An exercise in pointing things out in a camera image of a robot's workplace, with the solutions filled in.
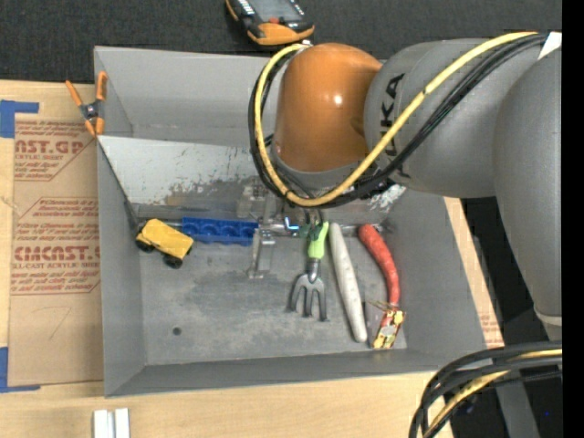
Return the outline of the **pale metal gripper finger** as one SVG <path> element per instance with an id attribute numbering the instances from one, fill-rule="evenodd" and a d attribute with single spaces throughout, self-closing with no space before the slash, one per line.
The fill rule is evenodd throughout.
<path id="1" fill-rule="evenodd" d="M 260 262 L 260 250 L 261 250 L 261 237 L 254 235 L 252 244 L 252 260 L 250 267 L 247 269 L 246 273 L 249 278 L 261 278 L 261 273 L 259 271 Z"/>
<path id="2" fill-rule="evenodd" d="M 264 276 L 270 272 L 276 239 L 272 232 L 266 229 L 260 231 L 259 240 L 259 273 Z"/>

